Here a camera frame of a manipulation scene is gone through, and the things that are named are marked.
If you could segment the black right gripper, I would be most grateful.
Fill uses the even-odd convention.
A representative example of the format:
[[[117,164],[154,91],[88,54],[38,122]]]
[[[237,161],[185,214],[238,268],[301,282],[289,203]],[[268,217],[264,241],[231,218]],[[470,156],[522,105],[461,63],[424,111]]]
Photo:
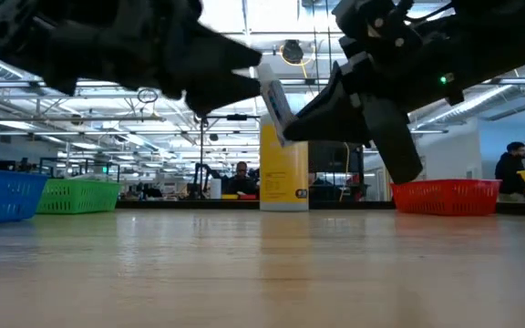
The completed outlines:
[[[408,113],[432,101],[413,91],[426,69],[430,50],[388,49],[376,39],[366,50],[353,38],[340,46],[348,59],[333,63],[324,89],[283,129],[290,141],[339,141],[374,144],[395,183],[414,180],[423,166],[408,128]]]

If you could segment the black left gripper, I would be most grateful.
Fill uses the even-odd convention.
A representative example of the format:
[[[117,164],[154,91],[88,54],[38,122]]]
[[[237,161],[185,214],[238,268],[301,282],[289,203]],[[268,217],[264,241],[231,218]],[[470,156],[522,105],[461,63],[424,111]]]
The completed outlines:
[[[117,0],[115,17],[102,31],[102,71],[106,79],[136,90],[153,87],[165,97],[181,98],[181,62],[185,27],[197,23],[201,0]],[[232,73],[257,67],[262,53],[203,25],[193,38],[193,74],[202,77],[186,88],[185,101],[196,115],[208,115],[261,95],[258,79]]]

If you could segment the white toothpaste tube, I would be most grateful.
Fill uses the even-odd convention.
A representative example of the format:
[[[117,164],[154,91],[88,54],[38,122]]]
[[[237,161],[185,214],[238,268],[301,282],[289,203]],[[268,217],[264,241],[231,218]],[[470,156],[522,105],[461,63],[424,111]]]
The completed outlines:
[[[291,110],[283,84],[269,64],[260,64],[256,70],[261,85],[261,96],[273,121],[277,138],[282,147],[291,146],[293,141],[288,139],[284,132],[295,122],[296,116]]]

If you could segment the blue plastic basket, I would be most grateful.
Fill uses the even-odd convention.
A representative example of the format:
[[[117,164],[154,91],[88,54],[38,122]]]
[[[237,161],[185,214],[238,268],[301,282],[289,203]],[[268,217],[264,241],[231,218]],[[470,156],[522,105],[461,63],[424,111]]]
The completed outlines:
[[[47,176],[0,170],[0,223],[31,219]]]

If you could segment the black monitor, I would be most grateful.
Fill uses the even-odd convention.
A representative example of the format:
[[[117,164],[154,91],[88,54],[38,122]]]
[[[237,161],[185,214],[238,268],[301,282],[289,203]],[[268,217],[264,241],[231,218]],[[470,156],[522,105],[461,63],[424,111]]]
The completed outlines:
[[[327,173],[359,173],[364,171],[364,156],[359,144],[310,141],[308,143],[309,171]]]

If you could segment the yellow wipes canister white lid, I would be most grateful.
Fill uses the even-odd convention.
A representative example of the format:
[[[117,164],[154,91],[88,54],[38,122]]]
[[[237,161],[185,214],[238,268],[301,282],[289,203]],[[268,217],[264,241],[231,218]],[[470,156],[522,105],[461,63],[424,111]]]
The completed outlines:
[[[308,143],[282,145],[269,114],[260,123],[260,210],[308,211]]]

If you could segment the person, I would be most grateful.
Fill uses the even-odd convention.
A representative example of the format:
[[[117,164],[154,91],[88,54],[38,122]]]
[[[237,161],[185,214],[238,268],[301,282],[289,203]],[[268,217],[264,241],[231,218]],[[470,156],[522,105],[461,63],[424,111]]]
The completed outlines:
[[[255,195],[257,190],[258,189],[255,181],[248,176],[247,163],[244,161],[238,162],[236,164],[236,173],[228,180],[228,184],[224,190],[224,193],[237,195]]]
[[[506,202],[525,202],[525,182],[520,171],[525,170],[525,144],[511,142],[495,167],[495,179],[501,181],[499,199]]]

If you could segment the red plastic basket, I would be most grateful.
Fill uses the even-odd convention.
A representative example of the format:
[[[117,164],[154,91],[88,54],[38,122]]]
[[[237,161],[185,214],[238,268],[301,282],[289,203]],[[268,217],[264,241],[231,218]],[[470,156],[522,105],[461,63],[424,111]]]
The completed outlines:
[[[487,216],[495,212],[498,179],[429,179],[390,185],[396,208],[404,213]]]

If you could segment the green plastic basket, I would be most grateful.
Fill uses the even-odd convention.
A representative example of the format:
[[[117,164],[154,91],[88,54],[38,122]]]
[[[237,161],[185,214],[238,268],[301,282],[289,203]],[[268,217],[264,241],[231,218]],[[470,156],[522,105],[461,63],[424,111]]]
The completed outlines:
[[[38,203],[37,214],[84,214],[113,211],[120,185],[90,179],[49,179]]]

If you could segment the black aluminium table frame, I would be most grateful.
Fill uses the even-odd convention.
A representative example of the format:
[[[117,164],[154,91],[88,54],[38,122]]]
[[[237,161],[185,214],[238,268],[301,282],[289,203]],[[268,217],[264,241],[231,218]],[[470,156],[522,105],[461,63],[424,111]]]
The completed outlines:
[[[118,200],[117,209],[122,210],[258,210],[258,200]],[[337,202],[312,201],[310,210],[394,210],[391,201]],[[498,202],[496,213],[525,216],[525,203]]]

